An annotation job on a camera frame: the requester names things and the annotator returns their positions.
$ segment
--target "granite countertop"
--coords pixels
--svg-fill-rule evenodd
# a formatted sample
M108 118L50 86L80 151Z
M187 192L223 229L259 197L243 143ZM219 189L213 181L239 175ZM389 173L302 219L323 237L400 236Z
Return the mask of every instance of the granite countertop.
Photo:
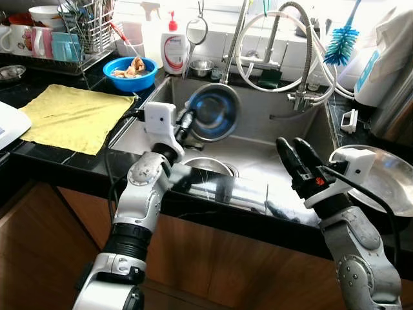
M109 56L86 71L86 78L92 90L110 94L123 94L114 88L111 81L107 80L102 72L104 64L114 57ZM132 108L139 107L152 91L162 83L165 76L165 71L160 70L156 76L155 84L138 93L139 99ZM82 76L71 77L28 69L25 78L20 83L0 88L0 101L16 108L23 107L52 83L86 89L86 83ZM352 108L352 103L343 100L339 96L333 96L328 105L339 145L373 145L389 150L413 163L411 149L385 143L368 135L368 130L364 129L363 126L368 119L368 114L364 119L363 114L361 114L361 120L355 134L350 135L341 132L339 130L341 115ZM115 131L119 130L125 122L119 124ZM139 155L118 150L109 150L108 156L115 177L122 176L139 159ZM200 182L199 177L195 177L195 173L192 173L191 168L174 165L174 173L179 177L175 180L172 190L165 194L161 208L162 213L331 259L317 223L308 220L308 217L314 217L314 212L304 212L297 218L289 218L285 216L285 209L278 209L269 216L254 212L254 208L245 210L234 207L226 199L200 199L188 194L187 191L191 184ZM237 182L239 186L243 187L252 184L248 180L239 179L234 181L232 177L213 172L204 171L204 173L209 182L215 183L217 186L220 185L222 188L233 187L234 183ZM100 151L96 156L89 156L67 149L21 140L13 142L5 150L0 151L0 178L8 180L2 182L4 183L2 188L4 194L0 196L0 206L30 178L103 198L106 198L109 189L103 151ZM410 223L408 232L402 232L402 259L399 268L402 277L411 280L413 280L413 271L408 263L413 258L413 242L410 237L412 230ZM384 239L385 241L389 239L386 242L389 244L386 250L391 253L391 240L387 236L384 236Z

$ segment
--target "wooden cabinet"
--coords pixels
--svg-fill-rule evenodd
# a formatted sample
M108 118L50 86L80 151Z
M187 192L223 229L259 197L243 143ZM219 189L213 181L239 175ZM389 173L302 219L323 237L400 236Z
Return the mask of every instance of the wooden cabinet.
M71 309L94 242L47 184L10 207L0 218L0 309Z
M61 192L92 236L107 235L105 200ZM231 309L345 309L332 261L179 218L159 217L146 262L149 279ZM402 301L413 303L413 282Z

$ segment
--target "kitchen sink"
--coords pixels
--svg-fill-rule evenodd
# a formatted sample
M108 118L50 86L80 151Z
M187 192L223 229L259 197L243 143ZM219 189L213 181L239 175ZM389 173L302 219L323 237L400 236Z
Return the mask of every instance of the kitchen sink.
M207 82L195 79L168 77L146 102L172 103L179 111L192 93L205 84ZM265 200L272 198L276 205L288 203L304 209L290 187L291 178L279 159L275 140L280 136L289 141L295 137L303 138L315 148L322 160L327 161L335 149L327 107L320 105L298 112L292 109L285 93L232 88L241 99L241 116L235 131L229 137L213 143L201 143L189 137L182 162L200 156L215 158L225 163L235 177L250 180L249 184L257 191L262 188L264 197L256 197L262 200L258 201L261 206ZM145 123L137 119L126 124L124 130L115 137L112 149L135 154L149 150L144 127Z

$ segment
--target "dish rack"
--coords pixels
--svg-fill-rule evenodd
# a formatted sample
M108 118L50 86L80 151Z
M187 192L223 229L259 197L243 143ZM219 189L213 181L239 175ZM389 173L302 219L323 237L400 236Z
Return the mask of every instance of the dish rack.
M115 0L58 0L66 31L76 34L81 45L77 62L2 54L5 61L28 68L79 76L115 50L110 22Z

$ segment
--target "dish soap bottle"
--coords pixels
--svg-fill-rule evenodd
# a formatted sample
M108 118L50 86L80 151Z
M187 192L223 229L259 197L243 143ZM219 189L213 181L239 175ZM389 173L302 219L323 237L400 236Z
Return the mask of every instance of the dish soap bottle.
M178 29L178 24L174 21L174 11L171 11L170 15L168 31L161 37L162 62L168 73L181 74L189 44L185 31Z
M142 24L142 40L145 57L155 61L158 68L162 68L163 62L161 50L159 49L159 42L163 30L163 24L159 16L159 7L161 5L156 1L143 1L141 2L141 6L145 10L146 16L146 22ZM156 11L157 17L152 17L153 11Z

